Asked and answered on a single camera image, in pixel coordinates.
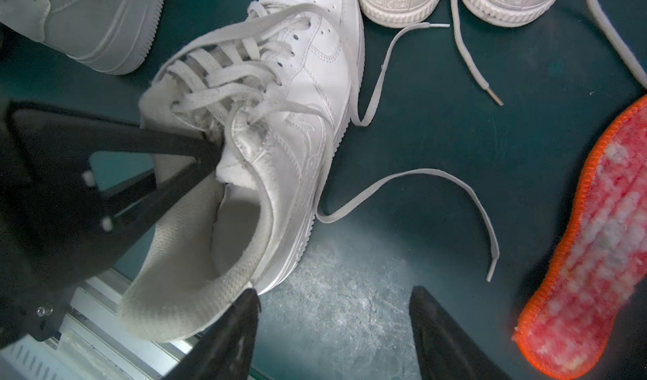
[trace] sneaker sole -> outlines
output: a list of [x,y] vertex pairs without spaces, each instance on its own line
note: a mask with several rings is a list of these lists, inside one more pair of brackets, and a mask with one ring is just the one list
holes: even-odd
[[71,58],[106,74],[133,72],[144,62],[151,49],[163,5],[164,0],[127,0],[104,47],[90,56]]
[[478,18],[491,25],[500,27],[519,27],[527,25],[540,17],[556,0],[548,0],[534,8],[518,10],[504,8],[490,0],[462,0],[467,9]]
[[420,23],[432,14],[440,0],[426,0],[416,8],[393,12],[384,8],[384,3],[389,0],[359,0],[360,8],[364,15],[378,25],[390,28],[403,28],[415,23]]

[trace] fuzzy insole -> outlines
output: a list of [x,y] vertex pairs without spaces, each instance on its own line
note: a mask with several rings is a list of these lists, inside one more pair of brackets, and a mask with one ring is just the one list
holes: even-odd
[[598,140],[573,213],[514,340],[556,379],[584,375],[603,354],[620,308],[647,273],[647,96]]

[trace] dark green mat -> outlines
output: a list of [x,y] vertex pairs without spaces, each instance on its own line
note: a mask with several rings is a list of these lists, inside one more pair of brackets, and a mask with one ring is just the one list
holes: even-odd
[[[166,0],[149,58],[125,77],[98,74],[6,33],[0,86],[16,99],[137,120],[137,98],[158,66],[193,38],[244,20],[249,1]],[[647,63],[645,0],[600,2]],[[408,34],[393,52],[375,121],[349,128],[322,206],[334,211],[395,172],[446,170],[472,185],[494,224],[501,245],[494,279],[485,281],[487,234],[463,190],[432,177],[389,183],[342,221],[316,223],[294,274],[261,297],[254,366],[268,376],[419,378],[407,303],[420,284],[514,379],[546,378],[511,340],[516,317],[565,229],[584,158],[644,92],[592,23],[584,0],[557,0],[516,29],[493,27],[459,7],[465,44],[505,107],[472,80],[451,29]],[[449,23],[449,0],[429,20]],[[395,33],[366,21],[360,109]],[[141,241],[117,268],[134,277],[147,246]],[[645,317],[643,283],[618,317],[599,365],[583,378],[647,378]]]

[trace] shoelace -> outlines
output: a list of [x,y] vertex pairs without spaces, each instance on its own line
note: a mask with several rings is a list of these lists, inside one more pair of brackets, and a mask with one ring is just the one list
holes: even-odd
[[[613,27],[609,18],[606,17],[602,7],[598,0],[586,0],[586,4],[589,7],[589,11],[593,14],[593,18],[598,24],[598,27],[603,31],[604,35],[607,37],[613,48],[618,52],[618,55],[622,59],[622,62],[627,66],[629,71],[632,73],[636,81],[640,83],[645,89],[647,89],[647,74],[645,73],[643,67],[636,59],[631,49],[625,44],[622,40],[618,31]],[[454,39],[456,40],[456,46],[458,51],[461,53],[467,68],[472,73],[472,76],[476,82],[483,88],[487,93],[490,94],[492,99],[499,106],[503,106],[503,102],[499,97],[490,89],[490,84],[485,80],[479,68],[476,67],[470,52],[468,51],[465,43],[463,43],[463,35],[461,34],[461,20],[458,14],[458,0],[451,0],[452,6],[452,21],[454,23]]]
[[[334,127],[323,110],[315,106],[304,106],[285,99],[268,100],[264,98],[263,94],[268,89],[268,86],[271,84],[281,85],[281,80],[263,61],[267,60],[269,56],[274,55],[274,53],[279,56],[293,55],[289,44],[284,41],[276,41],[279,31],[286,27],[307,28],[311,21],[307,13],[320,15],[332,25],[342,42],[342,48],[344,49],[346,58],[349,59],[351,73],[351,120],[355,125],[367,126],[375,116],[384,84],[386,69],[388,68],[393,46],[398,39],[405,33],[418,28],[449,27],[449,25],[419,23],[402,29],[393,38],[384,64],[382,65],[382,72],[376,83],[371,101],[364,117],[360,119],[357,109],[359,95],[357,65],[352,61],[352,56],[350,55],[351,50],[349,50],[349,45],[339,25],[326,11],[314,4],[299,4],[279,9],[278,12],[269,13],[263,5],[258,2],[252,2],[248,9],[249,17],[245,22],[215,30],[193,40],[160,68],[155,79],[159,80],[166,72],[170,72],[182,79],[191,92],[186,93],[182,100],[172,105],[174,116],[191,128],[205,133],[219,128],[218,125],[223,125],[225,140],[227,142],[232,141],[233,119],[243,109],[247,113],[248,124],[254,124],[271,113],[286,111],[316,115],[324,120],[325,127],[330,130],[328,134],[330,139],[326,141],[321,176],[315,191],[314,204],[318,206],[333,161]],[[205,47],[213,46],[220,48],[220,52],[217,50],[207,52],[205,50]],[[245,59],[241,56],[241,52],[246,53]],[[242,165],[246,165],[247,161],[239,153],[236,146],[232,146],[232,148],[239,162]],[[494,233],[494,227],[472,188],[457,177],[441,170],[421,168],[384,177],[362,191],[333,214],[324,215],[318,209],[316,213],[317,218],[323,223],[335,222],[349,214],[385,183],[397,177],[413,174],[434,175],[448,179],[467,191],[474,203],[476,203],[490,236],[490,254],[492,261],[487,274],[487,281],[489,282],[499,259],[499,246]]]

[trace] shoelace aglet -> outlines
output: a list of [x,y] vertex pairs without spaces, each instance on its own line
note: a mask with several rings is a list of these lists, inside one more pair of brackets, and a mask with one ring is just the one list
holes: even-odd
[[493,91],[493,90],[491,90],[490,88],[485,88],[485,91],[486,91],[487,93],[489,93],[489,94],[490,94],[490,96],[492,97],[492,99],[494,99],[494,101],[495,101],[499,106],[503,106],[503,101],[502,101],[501,99],[499,99],[499,97],[496,95],[496,93],[494,93],[494,91]]
[[429,22],[422,22],[419,23],[420,28],[432,28],[432,27],[444,27],[444,28],[449,28],[451,25],[449,23],[429,23]]
[[496,263],[499,259],[492,259],[492,262],[490,262],[490,270],[487,273],[487,277],[485,278],[488,282],[492,280],[492,275],[494,274],[494,268],[496,267]]

